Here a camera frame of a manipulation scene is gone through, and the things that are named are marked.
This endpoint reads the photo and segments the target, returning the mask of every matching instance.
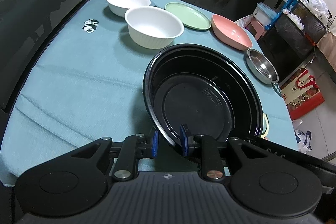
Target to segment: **red gift bag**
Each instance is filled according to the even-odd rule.
[[[292,120],[300,118],[324,102],[314,76],[303,65],[280,89]]]

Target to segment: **blue lid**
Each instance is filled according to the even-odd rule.
[[[266,14],[268,15],[271,19],[274,19],[277,15],[275,11],[273,11],[270,7],[268,7],[266,4],[260,2],[257,3],[257,6]]]

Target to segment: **blue tablecloth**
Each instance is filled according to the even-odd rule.
[[[152,1],[163,8],[178,0]],[[212,13],[201,11],[211,18]],[[92,33],[82,29],[88,19],[99,22]],[[242,52],[220,42],[211,30],[185,28],[173,43],[204,45],[234,61],[258,92],[269,119],[268,139],[297,149],[284,100],[253,77]],[[12,185],[25,170],[100,137],[122,141],[153,130],[142,80],[157,52],[135,44],[125,20],[112,14],[105,0],[90,0],[51,42],[21,90],[1,146],[1,181]],[[142,160],[140,169],[179,171],[196,166],[160,142],[158,158]]]

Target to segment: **black pan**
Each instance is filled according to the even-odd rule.
[[[229,136],[260,136],[263,111],[252,83],[231,60],[210,48],[178,44],[149,63],[143,96],[155,127],[180,146],[179,127],[225,142]]]

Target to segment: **metal screw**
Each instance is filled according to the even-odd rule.
[[[118,170],[114,173],[114,176],[119,179],[126,179],[131,175],[131,172],[127,170]]]
[[[223,173],[217,170],[210,170],[207,173],[207,177],[211,179],[220,179],[223,176]]]

